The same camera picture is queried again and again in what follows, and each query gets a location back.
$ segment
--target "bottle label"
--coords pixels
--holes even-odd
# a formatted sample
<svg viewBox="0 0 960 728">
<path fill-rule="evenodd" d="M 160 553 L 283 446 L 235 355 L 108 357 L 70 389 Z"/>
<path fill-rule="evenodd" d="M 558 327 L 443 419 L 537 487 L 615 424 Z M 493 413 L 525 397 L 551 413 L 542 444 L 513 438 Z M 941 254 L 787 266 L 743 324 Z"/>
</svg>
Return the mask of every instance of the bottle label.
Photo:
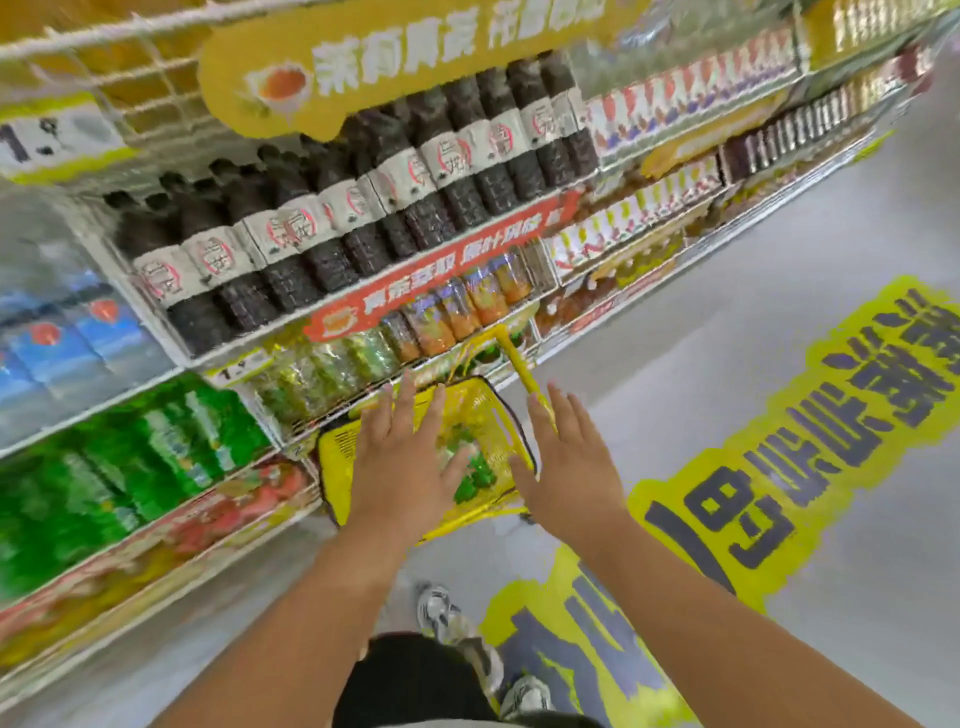
<svg viewBox="0 0 960 728">
<path fill-rule="evenodd" d="M 289 223 L 300 216 L 288 209 L 265 209 L 247 215 L 233 226 L 237 236 L 243 241 L 257 268 L 284 260 L 300 252 L 297 231 Z"/>
<path fill-rule="evenodd" d="M 67 312 L 73 325 L 95 352 L 110 359 L 147 342 L 133 312 L 116 296 L 102 296 Z"/>
<path fill-rule="evenodd" d="M 226 225 L 191 235 L 180 247 L 210 288 L 256 270 L 250 254 Z"/>
<path fill-rule="evenodd" d="M 56 318 L 14 329 L 8 345 L 31 376 L 43 384 L 55 383 L 81 367 L 102 364 L 77 330 Z"/>
<path fill-rule="evenodd" d="M 523 120 L 523 130 L 530 140 L 530 146 L 534 149 L 560 138 L 557 119 L 553 115 L 553 104 L 547 96 L 523 107 L 520 118 Z"/>
<path fill-rule="evenodd" d="M 339 235 L 373 222 L 370 204 L 357 180 L 343 180 L 332 184 L 317 197 L 324 206 L 327 220 Z"/>
<path fill-rule="evenodd" d="M 133 260 L 133 268 L 164 308 L 210 290 L 206 277 L 179 245 L 168 245 Z"/>
<path fill-rule="evenodd" d="M 0 402 L 40 388 L 27 368 L 9 352 L 0 351 Z"/>
<path fill-rule="evenodd" d="M 420 154 L 440 189 L 470 174 L 470 148 L 455 132 L 437 134 L 420 147 Z"/>
<path fill-rule="evenodd" d="M 480 119 L 467 124 L 457 132 L 461 144 L 466 144 L 470 158 L 470 170 L 474 173 L 493 167 L 500 159 L 493 143 L 490 119 Z"/>
<path fill-rule="evenodd" d="M 376 168 L 376 174 L 380 189 L 386 194 L 386 207 L 391 212 L 405 209 L 437 191 L 430 170 L 413 147 L 387 159 Z"/>
<path fill-rule="evenodd" d="M 276 211 L 276 219 L 300 253 L 337 236 L 317 195 L 288 200 Z"/>
<path fill-rule="evenodd" d="M 380 196 L 373 185 L 373 176 L 370 172 L 357 178 L 357 187 L 359 187 L 360 194 L 367 202 L 367 210 L 371 219 L 376 222 L 385 218 L 387 210 L 383 208 L 383 203 L 380 201 Z"/>
<path fill-rule="evenodd" d="M 490 140 L 503 161 L 530 151 L 520 109 L 507 109 L 490 120 Z"/>
<path fill-rule="evenodd" d="M 574 86 L 561 91 L 551 99 L 551 103 L 560 136 L 572 136 L 587 128 L 587 105 L 579 88 Z"/>
</svg>

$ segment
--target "dark bottle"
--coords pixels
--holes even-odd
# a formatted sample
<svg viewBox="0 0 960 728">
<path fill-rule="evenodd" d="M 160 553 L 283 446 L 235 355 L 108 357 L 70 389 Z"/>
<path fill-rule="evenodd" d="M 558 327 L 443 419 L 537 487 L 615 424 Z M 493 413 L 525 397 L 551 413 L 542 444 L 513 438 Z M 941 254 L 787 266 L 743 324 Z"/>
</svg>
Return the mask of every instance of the dark bottle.
<svg viewBox="0 0 960 728">
<path fill-rule="evenodd" d="M 480 102 L 490 118 L 490 128 L 496 151 L 507 164 L 514 179 L 516 195 L 530 202 L 546 192 L 546 181 L 537 161 L 537 153 L 530 147 L 523 131 L 520 109 L 507 84 L 502 68 L 489 68 L 477 74 Z"/>
<path fill-rule="evenodd" d="M 483 225 L 490 215 L 473 181 L 469 147 L 460 144 L 446 116 L 444 93 L 431 88 L 409 96 L 407 104 L 413 115 L 420 156 L 453 215 L 457 231 Z"/>
<path fill-rule="evenodd" d="M 476 78 L 466 76 L 444 86 L 447 115 L 461 144 L 469 149 L 470 170 L 491 215 L 503 215 L 520 204 L 507 165 L 491 135 L 490 119 L 480 103 Z"/>
<path fill-rule="evenodd" d="M 507 66 L 507 80 L 520 107 L 523 130 L 530 146 L 537 150 L 540 169 L 551 187 L 572 184 L 577 179 L 560 136 L 553 102 L 540 77 L 536 59 L 513 61 Z"/>
<path fill-rule="evenodd" d="M 374 184 L 376 172 L 373 170 L 373 157 L 370 152 L 370 140 L 367 130 L 351 117 L 344 125 L 348 141 L 349 169 L 356 175 L 357 186 L 367 200 L 377 230 L 386 238 L 394 258 L 401 260 L 417 254 L 417 242 L 407 230 L 403 219 L 395 212 L 387 211 L 389 195 L 381 193 L 377 184 Z"/>
<path fill-rule="evenodd" d="M 353 269 L 373 276 L 390 265 L 387 244 L 376 229 L 370 204 L 348 169 L 347 149 L 300 137 L 317 166 L 317 198 L 333 229 L 342 235 L 344 250 Z"/>
<path fill-rule="evenodd" d="M 266 195 L 276 194 L 275 181 L 256 167 L 238 169 L 228 159 L 217 159 L 210 170 L 220 180 L 227 201 L 229 220 L 246 245 L 268 293 L 280 309 L 294 311 L 318 301 L 320 289 L 300 262 L 298 238 Z"/>
<path fill-rule="evenodd" d="M 164 308 L 187 349 L 199 355 L 232 339 L 208 279 L 170 234 L 163 218 L 140 207 L 126 192 L 113 192 L 105 200 L 121 212 L 114 245 Z"/>
<path fill-rule="evenodd" d="M 573 80 L 573 73 L 564 61 L 564 54 L 560 51 L 542 54 L 540 72 L 574 171 L 578 177 L 593 174 L 600 166 L 600 157 L 590 136 L 587 106 L 577 82 Z"/>
<path fill-rule="evenodd" d="M 250 253 L 220 210 L 175 172 L 164 174 L 160 184 L 180 211 L 181 246 L 209 276 L 217 303 L 234 327 L 249 333 L 276 318 Z"/>
<path fill-rule="evenodd" d="M 342 241 L 337 236 L 330 218 L 321 205 L 317 195 L 309 189 L 309 184 L 300 174 L 300 163 L 290 166 L 280 157 L 277 159 L 268 154 L 268 166 L 286 164 L 283 177 L 286 180 L 283 187 L 285 192 L 277 199 L 278 206 L 291 209 L 291 217 L 287 218 L 295 224 L 294 233 L 298 239 L 300 259 L 313 278 L 326 293 L 339 291 L 360 280 L 357 272 L 350 266 L 347 252 Z"/>
<path fill-rule="evenodd" d="M 421 250 L 453 238 L 456 228 L 403 123 L 380 111 L 365 111 L 362 121 L 370 135 L 376 183 L 386 197 L 387 211 L 403 218 Z"/>
</svg>

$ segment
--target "white bottle label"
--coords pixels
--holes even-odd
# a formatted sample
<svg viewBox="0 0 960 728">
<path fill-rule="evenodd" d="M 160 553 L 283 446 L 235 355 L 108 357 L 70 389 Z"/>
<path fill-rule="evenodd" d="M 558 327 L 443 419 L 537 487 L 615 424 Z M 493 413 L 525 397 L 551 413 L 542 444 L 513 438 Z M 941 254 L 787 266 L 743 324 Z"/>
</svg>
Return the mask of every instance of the white bottle label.
<svg viewBox="0 0 960 728">
<path fill-rule="evenodd" d="M 455 132 L 441 132 L 427 140 L 420 154 L 439 189 L 470 174 L 470 148 Z"/>
<path fill-rule="evenodd" d="M 357 180 L 343 180 L 332 184 L 317 197 L 338 234 L 343 235 L 373 222 L 370 205 Z"/>
<path fill-rule="evenodd" d="M 266 268 L 299 252 L 297 243 L 300 239 L 293 227 L 287 224 L 289 216 L 288 212 L 265 209 L 247 215 L 233 226 L 258 268 Z"/>
<path fill-rule="evenodd" d="M 405 209 L 437 191 L 430 170 L 413 147 L 407 147 L 384 161 L 376 168 L 376 174 L 391 212 Z"/>
<path fill-rule="evenodd" d="M 502 161 L 496 144 L 493 143 L 490 119 L 480 119 L 467 124 L 457 132 L 461 144 L 466 144 L 470 157 L 470 169 L 476 173 L 493 167 Z"/>
<path fill-rule="evenodd" d="M 523 130 L 534 149 L 544 147 L 551 141 L 560 138 L 557 129 L 557 119 L 553 115 L 553 104 L 544 96 L 533 104 L 527 104 L 520 110 L 523 120 Z"/>
<path fill-rule="evenodd" d="M 360 188 L 360 194 L 363 195 L 364 200 L 367 202 L 367 210 L 370 212 L 371 219 L 376 222 L 377 220 L 385 218 L 387 216 L 387 210 L 383 208 L 380 196 L 373 186 L 372 174 L 368 172 L 366 175 L 360 175 L 360 177 L 357 178 L 357 187 Z"/>
<path fill-rule="evenodd" d="M 134 259 L 133 267 L 164 308 L 210 289 L 197 266 L 179 245 L 145 253 Z"/>
<path fill-rule="evenodd" d="M 551 103 L 560 136 L 571 136 L 587 128 L 587 105 L 578 87 L 561 91 L 551 99 Z"/>
<path fill-rule="evenodd" d="M 180 247 L 211 288 L 256 270 L 250 254 L 226 225 L 191 235 Z"/>
<path fill-rule="evenodd" d="M 317 195 L 300 195 L 288 200 L 276 214 L 290 236 L 296 238 L 299 253 L 337 236 Z"/>
<path fill-rule="evenodd" d="M 523 132 L 520 109 L 507 109 L 490 120 L 490 139 L 504 161 L 530 151 L 530 142 Z"/>
</svg>

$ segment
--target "price tag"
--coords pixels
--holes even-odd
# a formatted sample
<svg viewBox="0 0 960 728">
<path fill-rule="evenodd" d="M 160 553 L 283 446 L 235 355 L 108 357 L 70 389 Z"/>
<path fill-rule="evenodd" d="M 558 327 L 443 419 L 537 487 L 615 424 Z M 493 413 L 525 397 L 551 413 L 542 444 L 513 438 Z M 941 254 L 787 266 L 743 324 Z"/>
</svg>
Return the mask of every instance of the price tag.
<svg viewBox="0 0 960 728">
<path fill-rule="evenodd" d="M 134 154 L 89 93 L 0 109 L 0 174 L 12 182 L 62 182 Z"/>
<path fill-rule="evenodd" d="M 257 347 L 225 367 L 211 369 L 204 374 L 204 378 L 217 389 L 229 389 L 251 376 L 260 374 L 273 363 L 274 358 L 263 348 Z"/>
</svg>

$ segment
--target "green bottle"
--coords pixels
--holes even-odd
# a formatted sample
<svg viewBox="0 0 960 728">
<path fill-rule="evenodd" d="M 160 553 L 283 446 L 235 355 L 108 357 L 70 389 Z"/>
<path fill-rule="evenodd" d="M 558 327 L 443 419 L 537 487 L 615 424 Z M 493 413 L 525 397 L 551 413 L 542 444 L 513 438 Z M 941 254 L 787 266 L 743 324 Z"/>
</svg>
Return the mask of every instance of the green bottle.
<svg viewBox="0 0 960 728">
<path fill-rule="evenodd" d="M 81 453 L 114 491 L 132 502 L 144 522 L 155 521 L 184 502 L 187 493 L 166 464 L 128 434 L 127 422 L 113 417 L 109 423 L 114 427 L 83 428 Z"/>
</svg>

